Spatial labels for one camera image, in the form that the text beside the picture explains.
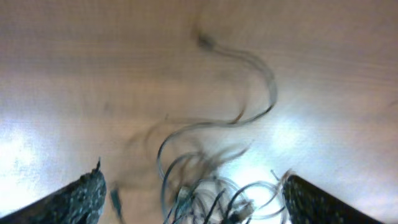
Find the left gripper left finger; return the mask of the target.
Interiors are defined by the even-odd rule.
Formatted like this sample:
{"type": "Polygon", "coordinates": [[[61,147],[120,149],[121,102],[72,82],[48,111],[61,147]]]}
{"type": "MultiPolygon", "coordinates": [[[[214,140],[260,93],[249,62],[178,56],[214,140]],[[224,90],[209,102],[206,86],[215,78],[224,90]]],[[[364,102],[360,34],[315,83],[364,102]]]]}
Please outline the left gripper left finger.
{"type": "Polygon", "coordinates": [[[74,182],[1,218],[1,224],[97,224],[107,186],[101,163],[74,182]]]}

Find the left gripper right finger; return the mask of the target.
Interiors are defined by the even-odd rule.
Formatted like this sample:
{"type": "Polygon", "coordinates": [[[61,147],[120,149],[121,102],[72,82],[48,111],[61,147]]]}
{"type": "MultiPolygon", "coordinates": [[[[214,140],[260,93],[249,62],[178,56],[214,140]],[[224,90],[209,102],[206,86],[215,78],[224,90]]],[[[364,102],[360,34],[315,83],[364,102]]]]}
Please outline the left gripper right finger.
{"type": "Polygon", "coordinates": [[[282,195],[293,224],[382,224],[298,175],[282,181],[282,195]]]}

